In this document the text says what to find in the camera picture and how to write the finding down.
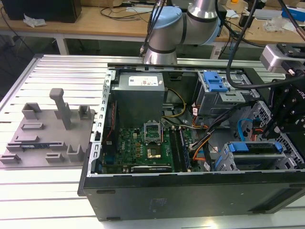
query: sticker label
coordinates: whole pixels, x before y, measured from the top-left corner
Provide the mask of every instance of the sticker label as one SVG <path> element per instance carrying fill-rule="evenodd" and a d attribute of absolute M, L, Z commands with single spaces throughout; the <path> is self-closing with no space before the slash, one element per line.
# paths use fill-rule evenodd
<path fill-rule="evenodd" d="M 158 86 L 157 76 L 129 76 L 129 86 Z"/>
<path fill-rule="evenodd" d="M 193 115 L 198 116 L 198 109 L 197 108 L 193 108 Z"/>
<path fill-rule="evenodd" d="M 208 170 L 210 172 L 211 167 L 208 165 L 208 163 L 206 161 L 204 162 L 204 167 L 206 170 Z"/>

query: screw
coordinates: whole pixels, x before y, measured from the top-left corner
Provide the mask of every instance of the screw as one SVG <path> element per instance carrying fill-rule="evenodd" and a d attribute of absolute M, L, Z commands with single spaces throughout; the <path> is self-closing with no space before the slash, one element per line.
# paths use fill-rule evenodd
<path fill-rule="evenodd" d="M 292 69 L 289 69 L 288 72 L 289 72 L 292 76 L 295 75 L 295 72 L 294 72 L 294 70 L 292 70 Z"/>

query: yellow wire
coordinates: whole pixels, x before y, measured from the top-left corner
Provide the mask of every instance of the yellow wire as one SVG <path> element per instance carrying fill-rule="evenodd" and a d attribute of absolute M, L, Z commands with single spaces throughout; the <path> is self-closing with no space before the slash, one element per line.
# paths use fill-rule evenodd
<path fill-rule="evenodd" d="M 186 103 L 185 103 L 184 99 L 174 89 L 168 88 L 168 90 L 174 92 L 182 100 L 182 102 L 183 102 L 183 110 L 179 114 L 162 116 L 162 118 L 175 118 L 175 117 L 179 117 L 179 116 L 184 114 L 184 112 L 186 110 Z"/>

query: black cable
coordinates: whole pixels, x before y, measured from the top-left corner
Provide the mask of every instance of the black cable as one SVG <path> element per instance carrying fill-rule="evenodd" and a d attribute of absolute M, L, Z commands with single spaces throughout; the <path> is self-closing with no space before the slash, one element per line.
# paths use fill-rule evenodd
<path fill-rule="evenodd" d="M 15 32 L 15 30 L 13 30 L 13 28 L 8 24 L 8 22 L 6 21 L 4 15 L 3 15 L 3 12 L 2 10 L 4 9 L 4 7 L 2 6 L 1 9 L 0 9 L 0 12 L 1 12 L 1 16 L 5 22 L 5 24 L 9 27 L 10 30 L 13 31 L 13 33 L 21 40 L 22 43 L 24 43 L 24 45 L 30 50 L 30 52 L 34 55 L 35 53 L 33 52 L 33 50 L 24 42 L 24 40 L 21 39 L 21 37 Z"/>
<path fill-rule="evenodd" d="M 161 14 L 161 11 L 163 10 L 164 4 L 165 4 L 165 0 L 163 0 L 162 5 L 161 5 L 161 8 L 160 8 L 159 11 L 158 11 L 159 6 L 157 7 L 156 13 L 155 13 L 155 15 L 154 15 L 154 17 L 153 17 L 153 21 L 152 21 L 150 30 L 149 30 L 149 32 L 147 33 L 147 36 L 146 36 L 146 38 L 145 38 L 146 42 L 149 40 L 149 38 L 150 38 L 150 36 L 151 36 L 151 34 L 152 34 L 153 28 L 154 28 L 155 24 L 157 23 L 157 21 L 158 21 L 158 19 L 159 19 L 159 16 L 160 16 L 160 14 Z"/>
<path fill-rule="evenodd" d="M 225 26 L 234 36 L 239 37 L 239 35 L 238 35 L 236 32 L 234 32 L 234 30 L 232 30 L 232 29 L 230 28 L 230 26 L 229 26 L 229 25 L 225 22 L 225 20 L 222 18 L 221 14 L 220 14 L 220 12 L 219 12 L 219 9 L 218 9 L 218 1 L 217 1 L 217 0 L 215 0 L 215 10 L 216 10 L 217 16 L 219 17 L 220 21 L 224 24 L 224 26 Z M 265 47 L 265 45 L 256 44 L 256 43 L 250 42 L 250 41 L 248 41 L 248 40 L 246 40 L 246 39 L 244 39 L 244 38 L 242 38 L 242 41 L 245 42 L 245 43 L 247 43 L 247 44 L 256 46 L 256 47 L 260 47 L 260 48 L 264 48 L 264 47 Z"/>
<path fill-rule="evenodd" d="M 247 28 L 248 28 L 248 25 L 251 21 L 251 18 L 254 14 L 254 11 L 255 11 L 255 7 L 258 3 L 258 0 L 255 0 L 254 1 L 254 4 L 253 4 L 253 7 L 250 11 L 250 14 L 249 14 L 249 17 L 247 19 L 247 22 L 246 24 L 244 25 L 244 28 L 239 36 L 239 38 L 237 39 L 236 41 L 236 44 L 233 48 L 233 51 L 230 55 L 230 58 L 229 58 L 229 62 L 228 62 L 228 65 L 226 67 L 226 78 L 227 78 L 227 81 L 228 83 L 234 87 L 234 88 L 237 88 L 237 89 L 244 89 L 244 90 L 250 90 L 250 89 L 259 89 L 259 88 L 268 88 L 268 87 L 277 87 L 277 86 L 282 86 L 282 85 L 285 85 L 285 84 L 290 84 L 290 83 L 293 83 L 293 82 L 296 82 L 296 81 L 299 81 L 299 80 L 304 80 L 305 79 L 305 75 L 302 71 L 299 71 L 298 74 L 295 74 L 295 76 L 291 79 L 288 79 L 288 80 L 280 80 L 280 81 L 276 81 L 276 82 L 271 82 L 271 83 L 264 83 L 264 84 L 252 84 L 252 85 L 243 85 L 243 84 L 238 84 L 238 83 L 235 83 L 233 82 L 233 80 L 231 79 L 231 65 L 232 65 L 232 62 L 233 62 L 233 59 L 234 59 L 234 56 L 237 52 L 237 49 L 238 49 L 238 46 L 240 44 L 240 42 L 242 41 L 242 37 L 244 35 L 244 33 L 246 32 Z"/>
<path fill-rule="evenodd" d="M 133 17 L 133 16 L 138 16 L 138 15 L 141 15 L 141 14 L 146 14 L 146 13 L 150 13 L 151 12 L 151 11 L 149 11 L 149 12 L 141 12 L 141 13 L 136 13 L 136 14 L 129 15 L 129 16 L 113 17 L 113 16 L 109 16 L 109 15 L 103 13 L 103 11 L 106 10 L 106 9 L 110 9 L 110 8 L 109 7 L 105 7 L 104 9 L 102 9 L 100 11 L 100 13 L 101 13 L 102 16 L 105 16 L 105 17 L 111 18 L 111 19 L 128 19 L 128 18 Z"/>
<path fill-rule="evenodd" d="M 148 33 L 149 30 L 151 29 L 152 21 L 154 21 L 154 19 L 155 19 L 156 14 L 154 14 L 154 16 L 153 16 L 153 11 L 154 11 L 154 9 L 156 8 L 157 5 L 158 5 L 158 1 L 156 1 L 156 2 L 154 3 L 153 8 L 152 8 L 152 13 L 151 13 L 151 15 L 149 16 L 148 25 L 147 25 L 147 33 Z"/>
<path fill-rule="evenodd" d="M 291 21 L 291 23 L 294 25 L 294 27 L 296 28 L 296 31 L 298 32 L 298 34 L 303 38 L 303 40 L 305 41 L 305 35 L 302 33 L 302 29 L 300 28 L 300 26 L 298 25 L 298 23 L 295 21 L 295 19 L 293 18 L 293 16 L 291 15 L 289 9 L 287 8 L 286 4 L 283 2 L 283 0 L 278 0 L 278 2 L 280 3 L 281 7 L 284 9 L 285 13 L 287 14 L 289 20 Z"/>
<path fill-rule="evenodd" d="M 160 16 L 161 11 L 162 11 L 162 9 L 163 9 L 163 7 L 164 7 L 164 4 L 165 4 L 165 0 L 163 0 L 160 10 L 158 11 L 159 6 L 157 7 L 157 10 L 155 10 L 155 14 L 154 14 L 154 16 L 153 16 L 153 18 L 152 18 L 152 21 L 150 22 L 150 24 L 151 24 L 151 25 L 150 25 L 150 28 L 148 29 L 148 32 L 147 32 L 147 35 L 146 35 L 146 37 L 145 37 L 143 46 L 142 46 L 141 49 L 140 49 L 140 55 L 141 55 L 141 54 L 145 51 L 145 49 L 146 49 L 147 42 L 148 42 L 148 40 L 149 40 L 149 38 L 150 38 L 150 36 L 151 36 L 151 34 L 152 34 L 152 31 L 153 31 L 153 29 L 154 29 L 155 24 L 157 23 L 157 21 L 158 21 L 158 19 L 159 19 L 159 16 Z"/>
<path fill-rule="evenodd" d="M 200 140 L 195 142 L 192 145 L 192 148 L 194 148 L 196 146 L 200 146 L 200 144 L 202 142 L 204 142 L 208 137 L 210 137 L 211 134 L 209 134 L 209 133 L 212 133 L 216 129 L 216 127 L 218 127 L 221 123 L 223 123 L 225 120 L 229 119 L 232 116 L 232 112 L 235 112 L 236 110 L 239 110 L 243 107 L 254 106 L 255 103 L 257 103 L 256 100 L 252 100 L 247 103 L 237 104 L 237 105 L 231 107 L 229 110 L 225 111 L 223 114 L 219 115 L 217 118 L 214 119 L 214 121 L 206 129 L 203 138 L 201 138 Z"/>
<path fill-rule="evenodd" d="M 221 50 L 218 59 L 220 59 L 220 57 L 221 57 L 222 54 L 224 53 L 225 49 L 227 48 L 227 46 L 228 46 L 228 44 L 229 44 L 229 42 L 230 42 L 230 39 L 231 39 L 231 32 L 229 31 L 229 39 L 228 39 L 228 42 L 225 44 L 224 49 Z"/>

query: wire bundle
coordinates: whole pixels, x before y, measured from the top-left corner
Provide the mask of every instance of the wire bundle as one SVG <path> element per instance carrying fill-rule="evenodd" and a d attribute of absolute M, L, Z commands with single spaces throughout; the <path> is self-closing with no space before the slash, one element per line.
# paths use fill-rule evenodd
<path fill-rule="evenodd" d="M 203 148 L 205 146 L 206 143 L 208 143 L 209 139 L 211 138 L 212 133 L 215 131 L 215 129 L 225 120 L 229 119 L 232 116 L 232 113 L 235 112 L 238 109 L 241 109 L 243 107 L 247 107 L 247 106 L 253 106 L 257 101 L 249 101 L 247 103 L 243 103 L 243 104 L 237 104 L 233 107 L 231 107 L 231 109 L 227 110 L 226 112 L 224 112 L 223 114 L 221 114 L 220 116 L 218 116 L 212 123 L 211 125 L 206 129 L 205 133 L 204 133 L 204 137 L 202 139 L 200 139 L 199 141 L 195 142 L 192 146 L 191 146 L 191 150 L 195 150 L 195 154 L 193 156 L 193 160 L 201 160 L 197 158 L 197 154 L 199 152 L 199 150 L 201 148 Z"/>
<path fill-rule="evenodd" d="M 148 40 L 152 34 L 152 31 L 153 31 L 153 28 L 154 26 L 156 25 L 158 19 L 159 19 L 159 16 L 161 14 L 161 11 L 165 5 L 165 1 L 166 0 L 160 0 L 160 3 L 159 4 L 159 0 L 156 1 L 156 3 L 154 4 L 153 8 L 152 8 L 152 14 L 149 18 L 149 21 L 148 21 L 148 26 L 147 26 L 147 34 L 146 34 L 146 37 L 145 37 L 145 40 L 144 40 L 144 43 L 140 49 L 140 56 L 144 53 L 144 51 L 146 50 L 147 48 L 147 43 L 148 43 Z"/>

